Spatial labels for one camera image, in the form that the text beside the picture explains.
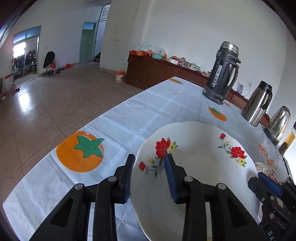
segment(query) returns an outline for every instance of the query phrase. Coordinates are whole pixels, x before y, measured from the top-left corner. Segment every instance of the thermos handle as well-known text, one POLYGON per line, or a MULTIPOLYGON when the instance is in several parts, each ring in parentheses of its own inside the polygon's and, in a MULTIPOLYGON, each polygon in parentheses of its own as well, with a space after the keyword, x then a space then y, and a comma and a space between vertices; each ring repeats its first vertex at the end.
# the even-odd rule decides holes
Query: thermos handle
POLYGON ((271 89, 266 89, 266 92, 268 93, 268 99, 266 100, 265 104, 262 106, 262 109, 266 110, 271 99, 272 99, 272 91, 271 89))
POLYGON ((226 87, 226 89, 224 90, 223 96, 226 96, 226 94, 228 93, 228 91, 230 90, 230 88, 232 88, 232 86, 234 85, 234 83, 235 83, 236 80, 237 80, 237 76, 238 76, 238 74, 239 74, 239 66, 236 65, 236 66, 235 66, 235 73, 234 73, 233 79, 232 79, 230 85, 228 85, 228 86, 226 87))

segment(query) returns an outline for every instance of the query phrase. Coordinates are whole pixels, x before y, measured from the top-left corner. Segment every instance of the green door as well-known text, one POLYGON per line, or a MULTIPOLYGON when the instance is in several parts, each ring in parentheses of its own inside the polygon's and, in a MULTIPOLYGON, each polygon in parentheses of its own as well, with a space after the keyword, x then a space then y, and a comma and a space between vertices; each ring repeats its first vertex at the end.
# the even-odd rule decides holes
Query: green door
POLYGON ((94 29, 84 29, 80 42, 80 63, 92 61, 92 51, 94 46, 94 29))

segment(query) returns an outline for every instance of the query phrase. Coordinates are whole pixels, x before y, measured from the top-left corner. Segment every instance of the bucket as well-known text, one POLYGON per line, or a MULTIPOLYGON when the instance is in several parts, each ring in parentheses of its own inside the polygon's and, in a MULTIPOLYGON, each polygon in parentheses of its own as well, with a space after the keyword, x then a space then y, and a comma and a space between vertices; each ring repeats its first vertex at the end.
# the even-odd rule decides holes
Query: bucket
POLYGON ((123 82, 124 81, 124 76, 125 76, 125 72, 120 71, 120 72, 116 72, 115 74, 115 80, 116 82, 123 82))

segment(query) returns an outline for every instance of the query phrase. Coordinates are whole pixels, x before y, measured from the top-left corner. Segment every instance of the silver kettle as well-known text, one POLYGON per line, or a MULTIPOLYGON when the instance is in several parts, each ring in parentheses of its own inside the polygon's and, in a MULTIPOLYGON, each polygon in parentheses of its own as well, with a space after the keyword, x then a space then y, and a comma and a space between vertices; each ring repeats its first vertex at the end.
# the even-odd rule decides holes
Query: silver kettle
POLYGON ((291 118, 290 111, 287 106, 282 106, 270 119, 268 125, 263 129, 270 141, 277 145, 284 135, 284 132, 291 118))
POLYGON ((264 116, 271 99, 272 86, 261 81, 242 111, 243 118, 256 127, 264 116))

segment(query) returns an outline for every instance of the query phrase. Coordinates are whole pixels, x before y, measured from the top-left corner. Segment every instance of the kettle base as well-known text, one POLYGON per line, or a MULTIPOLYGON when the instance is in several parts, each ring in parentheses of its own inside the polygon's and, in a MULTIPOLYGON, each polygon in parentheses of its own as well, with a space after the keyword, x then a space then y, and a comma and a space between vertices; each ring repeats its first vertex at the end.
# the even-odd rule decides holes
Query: kettle base
POLYGON ((266 136, 268 137, 268 139, 272 142, 272 144, 274 144, 275 146, 279 143, 274 136, 270 133, 270 131, 267 129, 267 127, 265 127, 263 129, 264 133, 266 134, 266 136))
POLYGON ((223 101, 225 100, 224 96, 217 94, 206 86, 203 88, 202 93, 209 100, 214 101, 217 104, 223 104, 223 101))

